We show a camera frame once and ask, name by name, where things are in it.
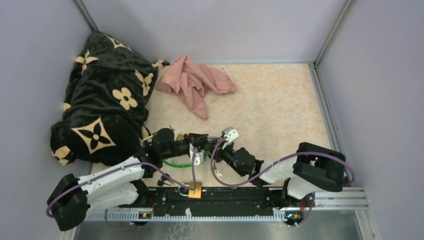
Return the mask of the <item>green cable lock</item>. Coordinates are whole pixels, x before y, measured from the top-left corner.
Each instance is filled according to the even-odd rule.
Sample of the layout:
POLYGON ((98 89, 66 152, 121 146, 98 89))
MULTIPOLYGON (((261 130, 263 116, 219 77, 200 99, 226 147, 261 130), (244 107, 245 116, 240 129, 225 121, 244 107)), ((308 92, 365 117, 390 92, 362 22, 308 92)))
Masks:
MULTIPOLYGON (((221 137, 213 136, 213 137, 208 137, 207 139, 208 139, 207 141, 209 143, 217 143, 221 139, 221 137)), ((211 154, 212 154, 212 149, 210 148, 210 149, 206 150, 206 152, 204 153, 204 157, 205 158, 210 157, 211 154)), ((177 164, 177 163, 169 162, 167 159, 164 159, 162 162, 164 164, 166 164, 167 166, 172 167, 172 168, 182 169, 182 168, 191 168, 192 167, 191 163, 177 164)))

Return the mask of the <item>brass padlock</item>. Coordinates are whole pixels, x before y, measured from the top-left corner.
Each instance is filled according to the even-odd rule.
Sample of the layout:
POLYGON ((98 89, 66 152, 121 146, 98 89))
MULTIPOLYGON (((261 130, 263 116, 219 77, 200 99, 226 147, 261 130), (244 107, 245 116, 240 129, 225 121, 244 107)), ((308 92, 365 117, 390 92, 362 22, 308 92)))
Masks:
POLYGON ((182 197, 189 199, 200 199, 211 196, 214 191, 220 189, 220 184, 213 177, 212 172, 215 173, 218 179, 222 179, 223 175, 218 169, 211 170, 209 167, 195 167, 195 181, 193 181, 192 171, 189 170, 189 179, 182 182, 181 186, 177 187, 178 192, 182 197))
POLYGON ((143 125, 141 128, 140 142, 143 143, 144 141, 148 141, 149 139, 152 139, 153 137, 157 135, 158 135, 158 131, 152 133, 146 126, 143 125))

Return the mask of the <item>black-headed key bunch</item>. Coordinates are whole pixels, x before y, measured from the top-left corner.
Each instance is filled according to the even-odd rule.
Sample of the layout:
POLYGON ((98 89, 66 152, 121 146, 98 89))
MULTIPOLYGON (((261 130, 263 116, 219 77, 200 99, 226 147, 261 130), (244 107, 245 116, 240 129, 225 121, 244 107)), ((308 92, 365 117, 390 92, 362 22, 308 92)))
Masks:
POLYGON ((174 183, 172 181, 170 181, 168 179, 168 177, 170 177, 170 175, 167 174, 167 173, 165 175, 162 175, 160 177, 160 180, 158 180, 157 183, 156 183, 157 186, 164 187, 164 186, 172 186, 172 185, 174 185, 174 183))

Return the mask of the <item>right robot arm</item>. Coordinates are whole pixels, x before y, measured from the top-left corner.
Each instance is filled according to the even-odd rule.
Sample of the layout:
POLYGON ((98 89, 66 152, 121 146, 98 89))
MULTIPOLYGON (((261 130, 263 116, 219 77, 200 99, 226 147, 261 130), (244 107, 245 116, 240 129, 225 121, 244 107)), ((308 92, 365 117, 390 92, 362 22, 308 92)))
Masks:
POLYGON ((222 185, 238 188, 247 184, 256 187, 287 181, 281 199, 287 206, 295 206, 301 199, 318 190, 338 193, 343 190, 345 171, 350 171, 346 157, 337 151, 309 142, 301 142, 295 153, 273 162, 257 159, 244 147, 235 150, 233 144, 219 141, 210 154, 211 165, 225 162, 239 176, 247 177, 241 183, 225 183, 216 173, 213 176, 222 185))

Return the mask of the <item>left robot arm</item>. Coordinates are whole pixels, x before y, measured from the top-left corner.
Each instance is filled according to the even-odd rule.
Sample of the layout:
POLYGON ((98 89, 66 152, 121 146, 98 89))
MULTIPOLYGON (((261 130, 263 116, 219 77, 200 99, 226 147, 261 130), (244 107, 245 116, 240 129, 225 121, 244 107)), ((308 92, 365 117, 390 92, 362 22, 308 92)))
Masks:
POLYGON ((198 133, 186 133, 176 139, 172 129, 162 128, 145 138, 141 149, 121 163, 94 174, 64 176, 47 199, 46 215, 55 220, 60 231, 68 231, 100 211, 150 206, 152 193, 143 179, 158 172, 176 183, 161 170, 163 162, 186 155, 193 168, 205 159, 211 140, 208 134, 198 133))

